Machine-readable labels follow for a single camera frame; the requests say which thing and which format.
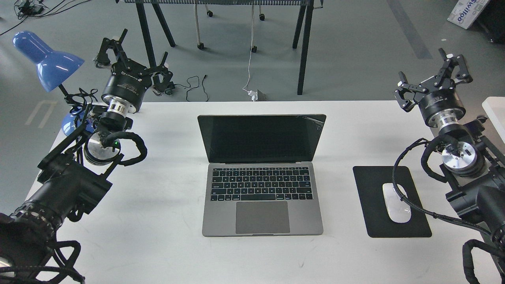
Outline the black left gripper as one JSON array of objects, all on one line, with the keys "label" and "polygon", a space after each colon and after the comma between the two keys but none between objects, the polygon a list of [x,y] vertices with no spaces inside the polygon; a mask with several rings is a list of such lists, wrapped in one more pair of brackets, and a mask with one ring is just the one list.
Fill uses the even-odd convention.
[{"label": "black left gripper", "polygon": [[[172,94],[173,73],[165,65],[168,52],[164,52],[159,66],[150,68],[129,59],[122,47],[127,32],[128,29],[125,28],[118,40],[103,38],[94,64],[96,68],[111,70],[111,76],[101,96],[102,101],[110,104],[112,99],[123,99],[129,103],[128,112],[137,113],[148,88],[152,89],[156,96]],[[115,54],[116,63],[111,63],[108,50]]]}]

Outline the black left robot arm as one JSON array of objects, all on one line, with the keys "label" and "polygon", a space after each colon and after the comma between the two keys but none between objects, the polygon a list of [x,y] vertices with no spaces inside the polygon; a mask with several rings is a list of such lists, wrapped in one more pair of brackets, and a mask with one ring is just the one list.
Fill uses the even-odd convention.
[{"label": "black left robot arm", "polygon": [[62,85],[83,59],[53,50],[31,31],[13,38],[14,47],[36,65],[44,89],[64,93],[74,128],[38,164],[41,187],[13,213],[1,214],[2,284],[59,284],[66,277],[83,284],[85,278],[74,268],[81,245],[58,241],[57,230],[66,219],[77,222],[92,212],[110,190],[108,176],[116,166],[147,157],[143,139],[131,132],[128,114],[140,110],[148,89],[170,91],[173,74],[165,66],[167,53],[154,67],[128,58],[122,47],[126,34],[124,29],[118,40],[104,38],[94,60],[96,67],[111,69],[103,105],[93,104],[94,91],[69,94]]}]

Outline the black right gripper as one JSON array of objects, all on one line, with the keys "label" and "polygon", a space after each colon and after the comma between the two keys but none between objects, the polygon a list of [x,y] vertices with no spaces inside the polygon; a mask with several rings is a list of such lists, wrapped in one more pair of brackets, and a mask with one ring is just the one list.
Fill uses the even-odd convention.
[{"label": "black right gripper", "polygon": [[408,83],[404,72],[399,71],[400,81],[394,91],[400,108],[411,112],[418,105],[424,123],[429,127],[438,127],[434,117],[439,112],[452,111],[458,120],[466,114],[456,86],[473,82],[462,54],[447,54],[443,48],[438,52],[444,60],[438,74],[414,85]]}]

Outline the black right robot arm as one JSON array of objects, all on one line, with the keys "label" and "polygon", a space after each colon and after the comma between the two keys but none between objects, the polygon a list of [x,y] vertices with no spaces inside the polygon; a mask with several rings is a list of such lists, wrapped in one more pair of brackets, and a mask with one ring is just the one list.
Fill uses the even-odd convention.
[{"label": "black right robot arm", "polygon": [[[456,86],[471,83],[462,54],[447,54],[439,49],[443,65],[437,74],[421,83],[408,83],[403,72],[395,90],[399,106],[406,112],[418,106],[426,126],[438,129],[433,140],[418,139],[407,147],[393,166],[393,188],[410,208],[447,223],[477,230],[490,243],[471,239],[462,246],[462,266],[467,282],[477,284],[472,250],[479,248],[492,255],[501,278],[504,278],[505,170],[504,155],[483,134],[485,116],[462,124],[466,114],[456,93]],[[421,166],[427,176],[447,183],[451,191],[446,200],[457,218],[428,211],[415,205],[396,182],[400,161],[413,148],[424,145]]]}]

